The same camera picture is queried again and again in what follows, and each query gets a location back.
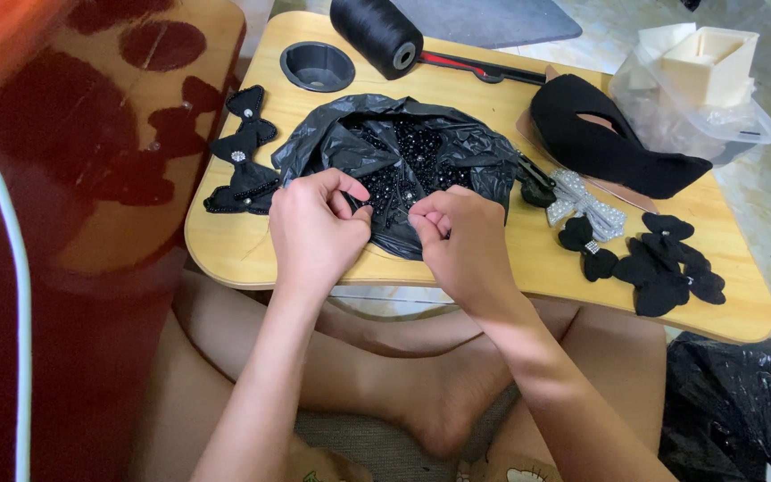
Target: silver beaded bow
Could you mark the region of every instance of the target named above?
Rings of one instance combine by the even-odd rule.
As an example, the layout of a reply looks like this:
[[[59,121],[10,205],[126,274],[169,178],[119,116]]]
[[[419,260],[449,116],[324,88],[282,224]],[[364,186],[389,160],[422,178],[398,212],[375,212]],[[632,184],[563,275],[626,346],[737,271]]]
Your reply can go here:
[[[555,197],[558,201],[547,208],[549,225],[558,224],[563,218],[576,211],[576,216],[587,216],[594,227],[594,239],[601,243],[624,235],[626,214],[608,204],[601,203],[587,189],[576,172],[556,169],[549,174],[558,183]]]

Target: black garbage bag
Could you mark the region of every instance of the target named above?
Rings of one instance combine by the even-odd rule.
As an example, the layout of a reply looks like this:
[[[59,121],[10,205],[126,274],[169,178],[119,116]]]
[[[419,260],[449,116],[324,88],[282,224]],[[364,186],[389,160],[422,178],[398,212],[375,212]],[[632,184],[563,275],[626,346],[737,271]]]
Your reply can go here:
[[[771,465],[771,340],[683,333],[668,347],[659,459],[681,482],[762,482]]]
[[[349,95],[321,105],[273,154],[282,185],[337,167],[361,181],[373,206],[371,242],[420,261],[409,209],[434,191],[463,185],[508,209],[519,154],[506,137],[451,107],[410,97]]]

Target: black fabric bow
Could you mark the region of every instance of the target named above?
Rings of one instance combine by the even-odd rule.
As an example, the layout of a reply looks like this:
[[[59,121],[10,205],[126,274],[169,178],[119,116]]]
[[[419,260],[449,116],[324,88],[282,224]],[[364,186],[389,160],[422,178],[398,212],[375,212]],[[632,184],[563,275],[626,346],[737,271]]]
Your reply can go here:
[[[593,283],[600,278],[612,277],[618,257],[612,251],[597,245],[594,241],[594,228],[588,218],[570,218],[564,225],[564,230],[558,233],[558,239],[565,249],[583,254],[583,272],[588,281]]]
[[[708,303],[723,304],[725,281],[712,272],[701,252],[682,242],[695,228],[670,215],[645,213],[642,220],[651,233],[641,240],[631,238],[630,255],[613,269],[615,278],[635,286],[636,314],[665,315],[689,303],[690,291]]]
[[[278,189],[278,174],[253,162],[254,151],[276,137],[276,127],[261,118],[264,88],[254,86],[230,96],[228,110],[240,116],[236,134],[210,144],[216,157],[234,166],[230,184],[220,186],[204,200],[210,213],[269,214],[273,193]]]

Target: thread spool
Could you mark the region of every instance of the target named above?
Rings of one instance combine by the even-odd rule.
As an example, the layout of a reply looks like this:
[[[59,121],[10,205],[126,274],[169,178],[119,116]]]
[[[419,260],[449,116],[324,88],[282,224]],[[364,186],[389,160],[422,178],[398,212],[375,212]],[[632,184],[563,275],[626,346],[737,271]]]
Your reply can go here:
[[[424,49],[424,36],[389,0],[332,0],[332,26],[386,78],[408,74]]]

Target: shoe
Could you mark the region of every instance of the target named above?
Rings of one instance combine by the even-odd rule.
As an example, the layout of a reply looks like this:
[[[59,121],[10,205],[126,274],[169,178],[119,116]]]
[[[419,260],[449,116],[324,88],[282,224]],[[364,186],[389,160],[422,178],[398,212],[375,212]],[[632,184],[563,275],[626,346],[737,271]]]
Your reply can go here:
[[[614,102],[576,75],[541,87],[530,115],[543,147],[559,164],[652,199],[673,197],[713,168],[706,159],[648,151]]]

